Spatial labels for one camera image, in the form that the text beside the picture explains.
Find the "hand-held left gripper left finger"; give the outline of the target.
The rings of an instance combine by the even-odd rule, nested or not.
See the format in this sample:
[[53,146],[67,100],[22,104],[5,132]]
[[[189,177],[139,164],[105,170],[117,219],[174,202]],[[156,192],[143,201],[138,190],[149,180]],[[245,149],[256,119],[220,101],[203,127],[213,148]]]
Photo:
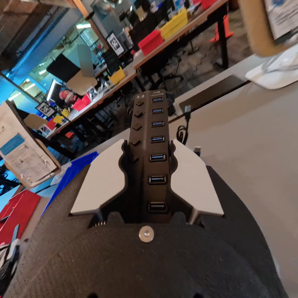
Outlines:
[[126,176],[120,166],[125,145],[127,140],[120,139],[91,162],[71,215],[99,215],[102,208],[125,189]]

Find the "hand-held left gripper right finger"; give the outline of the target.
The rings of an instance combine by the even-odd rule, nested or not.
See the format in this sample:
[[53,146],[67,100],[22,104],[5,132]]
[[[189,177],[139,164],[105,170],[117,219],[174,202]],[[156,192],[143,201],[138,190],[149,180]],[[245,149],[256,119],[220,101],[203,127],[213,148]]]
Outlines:
[[223,216],[224,211],[205,163],[188,147],[173,140],[177,169],[171,175],[171,190],[191,206],[191,216]]

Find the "black usb hub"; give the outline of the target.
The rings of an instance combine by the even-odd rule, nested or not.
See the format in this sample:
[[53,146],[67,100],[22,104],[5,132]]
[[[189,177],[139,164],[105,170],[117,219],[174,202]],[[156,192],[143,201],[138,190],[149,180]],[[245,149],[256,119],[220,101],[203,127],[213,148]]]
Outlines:
[[168,223],[170,210],[170,138],[166,91],[136,95],[128,140],[128,191],[133,221]]

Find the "blue bin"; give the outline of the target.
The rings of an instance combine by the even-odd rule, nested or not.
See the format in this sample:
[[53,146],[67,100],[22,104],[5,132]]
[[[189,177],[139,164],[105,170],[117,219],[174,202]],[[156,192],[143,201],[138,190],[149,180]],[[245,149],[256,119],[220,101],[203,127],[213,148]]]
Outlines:
[[94,151],[85,156],[79,157],[73,161],[71,161],[71,166],[66,169],[65,174],[63,175],[61,181],[58,183],[57,188],[54,191],[51,199],[49,200],[47,206],[45,207],[41,217],[50,206],[50,204],[54,201],[54,199],[61,193],[61,191],[74,179],[74,177],[86,166],[90,165],[91,162],[98,156],[98,152]]

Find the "spare instruction board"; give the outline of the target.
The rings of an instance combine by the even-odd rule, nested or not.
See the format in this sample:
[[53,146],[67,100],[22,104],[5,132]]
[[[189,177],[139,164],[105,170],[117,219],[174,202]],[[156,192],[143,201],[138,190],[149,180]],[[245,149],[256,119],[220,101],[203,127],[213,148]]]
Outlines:
[[0,154],[7,169],[28,189],[61,172],[59,162],[34,138],[9,101],[0,107]]

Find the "red bin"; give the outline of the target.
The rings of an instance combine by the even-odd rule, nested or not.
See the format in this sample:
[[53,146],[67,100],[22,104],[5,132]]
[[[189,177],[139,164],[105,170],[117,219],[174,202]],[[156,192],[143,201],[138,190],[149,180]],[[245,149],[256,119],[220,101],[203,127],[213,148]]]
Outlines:
[[146,56],[159,47],[163,42],[164,39],[161,35],[161,31],[155,29],[138,43],[138,47]]
[[22,237],[40,199],[41,196],[38,194],[23,190],[9,200],[0,213],[0,245],[12,242],[17,225],[19,225],[17,239]]

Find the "small yellow bin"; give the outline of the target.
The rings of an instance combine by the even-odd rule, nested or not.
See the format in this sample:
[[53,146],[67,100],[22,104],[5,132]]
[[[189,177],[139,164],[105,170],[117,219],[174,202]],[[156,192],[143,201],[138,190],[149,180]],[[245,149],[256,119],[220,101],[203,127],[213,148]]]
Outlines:
[[112,84],[117,85],[122,79],[125,78],[125,76],[126,74],[120,66],[119,69],[115,71],[111,76],[108,75],[108,78]]
[[188,24],[187,9],[180,9],[164,26],[160,28],[160,33],[164,41],[177,33],[182,27]]

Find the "wide black monitor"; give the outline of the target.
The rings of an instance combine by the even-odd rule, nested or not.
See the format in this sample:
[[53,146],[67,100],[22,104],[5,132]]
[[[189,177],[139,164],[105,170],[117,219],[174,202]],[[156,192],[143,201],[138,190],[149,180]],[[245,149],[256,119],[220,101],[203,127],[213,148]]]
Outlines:
[[47,72],[57,77],[64,83],[71,80],[81,69],[71,62],[63,54],[58,57],[47,67]]

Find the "white stand base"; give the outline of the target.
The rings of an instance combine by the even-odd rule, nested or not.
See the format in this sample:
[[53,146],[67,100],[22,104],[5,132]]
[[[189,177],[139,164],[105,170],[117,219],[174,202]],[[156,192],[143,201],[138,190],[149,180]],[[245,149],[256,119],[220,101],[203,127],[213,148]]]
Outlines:
[[284,88],[298,81],[298,45],[271,56],[248,71],[245,78],[267,90]]

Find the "fiducial marker sign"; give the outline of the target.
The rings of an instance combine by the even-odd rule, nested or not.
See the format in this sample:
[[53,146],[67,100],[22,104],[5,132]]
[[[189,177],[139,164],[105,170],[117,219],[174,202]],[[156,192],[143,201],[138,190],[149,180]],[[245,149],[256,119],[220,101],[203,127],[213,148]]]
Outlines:
[[107,35],[106,42],[118,57],[124,54],[125,49],[113,31]]

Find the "wooden table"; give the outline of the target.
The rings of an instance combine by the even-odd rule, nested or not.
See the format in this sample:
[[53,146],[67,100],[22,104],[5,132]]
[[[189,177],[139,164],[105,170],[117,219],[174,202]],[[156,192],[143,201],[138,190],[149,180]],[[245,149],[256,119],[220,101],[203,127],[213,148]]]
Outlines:
[[211,27],[213,24],[218,24],[218,35],[219,44],[221,49],[221,63],[214,62],[214,65],[222,68],[229,68],[229,58],[226,42],[226,33],[224,26],[224,19],[228,14],[228,2],[227,0],[218,0],[214,2],[207,10],[199,13],[196,17],[192,19],[187,25],[182,27],[178,32],[172,35],[169,39],[164,41],[161,45],[155,48],[151,53],[144,55],[139,54],[133,60],[133,68],[136,70],[140,68],[143,64],[149,61],[152,57],[159,54],[166,47],[170,46],[172,43],[178,41],[177,46],[185,46],[192,39],[200,35],[206,29]]

